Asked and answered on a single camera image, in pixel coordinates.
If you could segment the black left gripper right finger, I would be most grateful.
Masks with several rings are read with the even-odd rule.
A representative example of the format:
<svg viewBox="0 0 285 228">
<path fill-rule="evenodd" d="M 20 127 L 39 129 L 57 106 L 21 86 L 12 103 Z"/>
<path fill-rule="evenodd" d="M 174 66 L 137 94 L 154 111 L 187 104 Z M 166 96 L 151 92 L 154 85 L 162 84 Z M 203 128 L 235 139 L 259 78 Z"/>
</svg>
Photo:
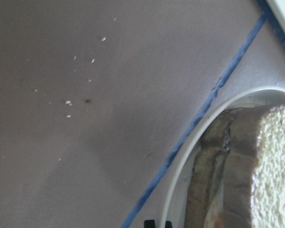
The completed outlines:
<svg viewBox="0 0 285 228">
<path fill-rule="evenodd" d="M 172 228 L 172 222 L 171 221 L 165 221 L 165 228 Z"/>
</svg>

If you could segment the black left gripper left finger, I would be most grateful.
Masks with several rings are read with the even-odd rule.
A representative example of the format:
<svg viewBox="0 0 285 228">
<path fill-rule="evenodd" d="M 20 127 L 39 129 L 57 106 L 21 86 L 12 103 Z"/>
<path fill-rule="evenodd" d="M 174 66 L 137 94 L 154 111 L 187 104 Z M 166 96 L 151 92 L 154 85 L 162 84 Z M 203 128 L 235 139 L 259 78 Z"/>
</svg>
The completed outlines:
<svg viewBox="0 0 285 228">
<path fill-rule="evenodd" d="M 143 227 L 144 228 L 155 228 L 155 220 L 154 219 L 145 220 Z"/>
</svg>

